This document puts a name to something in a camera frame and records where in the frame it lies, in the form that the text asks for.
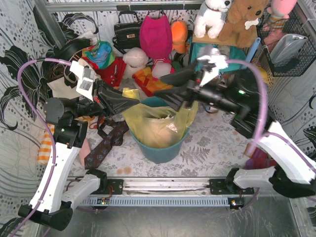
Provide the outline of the yellow trash bag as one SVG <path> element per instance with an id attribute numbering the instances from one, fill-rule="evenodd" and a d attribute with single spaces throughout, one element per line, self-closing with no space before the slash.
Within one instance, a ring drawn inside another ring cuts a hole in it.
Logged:
<path id="1" fill-rule="evenodd" d="M 122 113 L 129 129 L 140 143 L 151 148 L 168 148 L 188 131 L 198 111 L 198 102 L 190 109 L 175 111 L 169 106 L 150 107 L 139 103 Z"/>

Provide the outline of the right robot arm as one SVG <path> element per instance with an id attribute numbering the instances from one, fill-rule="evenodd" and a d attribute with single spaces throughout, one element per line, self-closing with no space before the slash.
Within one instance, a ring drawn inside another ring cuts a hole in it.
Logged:
<path id="1" fill-rule="evenodd" d="M 269 112 L 267 90 L 258 68 L 248 62 L 228 86 L 214 81 L 218 63 L 196 60 L 178 72 L 161 77 L 170 89 L 155 96 L 179 110 L 198 101 L 233 114 L 231 125 L 251 139 L 248 153 L 262 148 L 276 165 L 261 169 L 233 168 L 225 179 L 225 188 L 235 193 L 248 188 L 273 188 L 287 198 L 303 198 L 316 193 L 316 163 L 287 136 L 281 124 Z"/>

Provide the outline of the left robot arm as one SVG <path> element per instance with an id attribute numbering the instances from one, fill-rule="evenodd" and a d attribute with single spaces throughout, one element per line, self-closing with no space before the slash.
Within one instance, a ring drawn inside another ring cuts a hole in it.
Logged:
<path id="1" fill-rule="evenodd" d="M 94 166 L 86 166 L 84 177 L 69 190 L 64 186 L 71 165 L 82 149 L 88 130 L 83 116 L 104 116 L 111 123 L 111 117 L 124 112 L 139 103 L 137 90 L 119 91 L 102 80 L 79 80 L 77 93 L 82 99 L 50 98 L 44 105 L 44 124 L 53 124 L 51 153 L 40 185 L 29 204 L 20 207 L 18 214 L 27 220 L 64 230 L 74 210 L 93 192 L 109 191 L 107 174 Z"/>

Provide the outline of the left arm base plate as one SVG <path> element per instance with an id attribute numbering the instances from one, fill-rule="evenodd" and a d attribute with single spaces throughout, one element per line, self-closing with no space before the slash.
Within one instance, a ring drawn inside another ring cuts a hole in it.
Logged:
<path id="1" fill-rule="evenodd" d="M 104 189 L 100 190 L 98 194 L 101 195 L 121 195 L 123 192 L 122 179 L 108 179 L 107 185 Z"/>

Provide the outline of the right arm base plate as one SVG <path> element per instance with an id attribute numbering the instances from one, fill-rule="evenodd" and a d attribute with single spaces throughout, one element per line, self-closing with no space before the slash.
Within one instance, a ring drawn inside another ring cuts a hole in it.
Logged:
<path id="1" fill-rule="evenodd" d="M 225 183 L 225 179 L 209 179 L 210 193 L 212 195 L 253 195 L 253 188 L 241 189 L 237 185 L 231 186 Z"/>

